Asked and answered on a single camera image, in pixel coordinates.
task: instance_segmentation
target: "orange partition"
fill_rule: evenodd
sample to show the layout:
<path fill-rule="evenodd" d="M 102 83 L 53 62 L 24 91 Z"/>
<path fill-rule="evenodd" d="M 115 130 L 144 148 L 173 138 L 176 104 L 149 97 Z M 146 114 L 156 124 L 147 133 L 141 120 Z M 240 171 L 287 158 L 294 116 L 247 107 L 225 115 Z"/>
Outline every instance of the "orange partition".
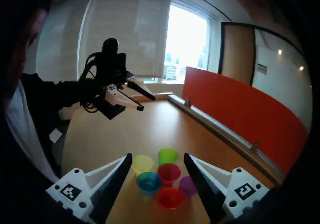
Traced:
<path fill-rule="evenodd" d="M 308 132 L 287 107 L 271 96 L 234 79 L 187 67 L 182 98 L 207 113 L 288 173 Z"/>

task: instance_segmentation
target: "roller shade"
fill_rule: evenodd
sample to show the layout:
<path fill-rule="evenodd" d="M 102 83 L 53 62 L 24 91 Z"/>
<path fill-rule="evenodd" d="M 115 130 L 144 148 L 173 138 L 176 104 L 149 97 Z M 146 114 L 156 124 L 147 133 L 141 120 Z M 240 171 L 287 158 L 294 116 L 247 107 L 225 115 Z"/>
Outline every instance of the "roller shade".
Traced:
<path fill-rule="evenodd" d="M 52 5 L 36 52 L 36 72 L 44 81 L 77 80 L 77 45 L 88 1 L 65 0 Z"/>
<path fill-rule="evenodd" d="M 93 0 L 81 37 L 85 57 L 116 38 L 127 69 L 140 77 L 161 77 L 170 0 Z"/>

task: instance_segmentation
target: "purple cup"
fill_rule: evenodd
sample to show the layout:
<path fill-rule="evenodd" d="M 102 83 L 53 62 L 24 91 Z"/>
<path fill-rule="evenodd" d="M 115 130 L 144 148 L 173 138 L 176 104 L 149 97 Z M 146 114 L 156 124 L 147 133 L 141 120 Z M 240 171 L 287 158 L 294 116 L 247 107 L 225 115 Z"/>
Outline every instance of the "purple cup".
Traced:
<path fill-rule="evenodd" d="M 185 176 L 181 179 L 179 189 L 183 192 L 184 197 L 189 198 L 197 193 L 197 188 L 194 186 L 190 176 Z"/>

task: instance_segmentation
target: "person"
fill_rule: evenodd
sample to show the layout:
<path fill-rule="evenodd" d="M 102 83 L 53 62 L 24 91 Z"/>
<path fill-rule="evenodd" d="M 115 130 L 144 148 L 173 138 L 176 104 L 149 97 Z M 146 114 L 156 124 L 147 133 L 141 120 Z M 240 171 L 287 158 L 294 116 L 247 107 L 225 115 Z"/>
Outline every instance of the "person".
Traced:
<path fill-rule="evenodd" d="M 23 73 L 29 47 L 39 37 L 52 0 L 2 0 L 0 187 L 3 214 L 15 222 L 79 223 L 47 193 L 59 180 L 46 117 L 99 91 L 93 79 L 55 84 Z"/>
<path fill-rule="evenodd" d="M 42 81 L 38 74 L 23 73 L 28 49 L 40 35 L 50 5 L 51 0 L 38 1 L 38 7 L 14 47 L 6 75 L 4 108 L 7 124 L 19 147 L 44 176 L 56 182 L 60 170 L 45 130 L 46 117 L 94 95 L 96 87 L 89 78 L 54 84 Z"/>

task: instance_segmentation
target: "window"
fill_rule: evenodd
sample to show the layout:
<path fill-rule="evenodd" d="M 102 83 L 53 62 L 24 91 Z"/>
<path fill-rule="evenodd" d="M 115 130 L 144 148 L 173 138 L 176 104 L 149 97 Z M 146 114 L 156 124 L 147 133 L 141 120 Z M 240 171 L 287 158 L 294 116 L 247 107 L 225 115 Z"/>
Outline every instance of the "window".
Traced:
<path fill-rule="evenodd" d="M 183 84 L 186 67 L 207 70 L 210 21 L 192 10 L 171 3 L 163 83 Z"/>

